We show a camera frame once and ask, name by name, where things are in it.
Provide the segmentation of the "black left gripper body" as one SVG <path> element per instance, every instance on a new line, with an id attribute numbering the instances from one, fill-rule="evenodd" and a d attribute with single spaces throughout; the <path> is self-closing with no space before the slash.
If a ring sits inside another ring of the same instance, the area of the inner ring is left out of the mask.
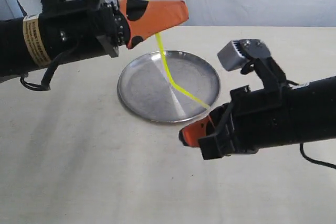
<path id="1" fill-rule="evenodd" d="M 70 58 L 118 57 L 130 39 L 119 3 L 105 0 L 41 0 L 39 17 L 44 46 L 51 58 L 68 49 Z"/>

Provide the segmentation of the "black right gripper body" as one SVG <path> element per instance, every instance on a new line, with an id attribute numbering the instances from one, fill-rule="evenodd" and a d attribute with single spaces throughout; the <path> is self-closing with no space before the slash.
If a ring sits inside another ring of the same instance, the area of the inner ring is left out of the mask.
<path id="1" fill-rule="evenodd" d="M 268 92 L 243 86 L 230 92 L 231 101 L 211 134 L 198 140 L 204 160 L 255 154 L 261 148 L 289 144 L 288 87 Z"/>

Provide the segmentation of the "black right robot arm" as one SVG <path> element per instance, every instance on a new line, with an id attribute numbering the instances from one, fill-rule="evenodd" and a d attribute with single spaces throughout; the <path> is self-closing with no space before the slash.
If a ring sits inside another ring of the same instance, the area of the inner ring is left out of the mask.
<path id="1" fill-rule="evenodd" d="M 335 77 L 275 93 L 243 86 L 230 96 L 179 132 L 182 144 L 199 148 L 204 160 L 335 138 Z"/>

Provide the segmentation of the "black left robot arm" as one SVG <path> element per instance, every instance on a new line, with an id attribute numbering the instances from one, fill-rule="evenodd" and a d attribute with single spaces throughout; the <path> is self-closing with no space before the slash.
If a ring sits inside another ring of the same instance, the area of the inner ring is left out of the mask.
<path id="1" fill-rule="evenodd" d="M 188 20 L 182 0 L 40 0 L 37 15 L 1 21 L 1 76 L 119 54 Z"/>

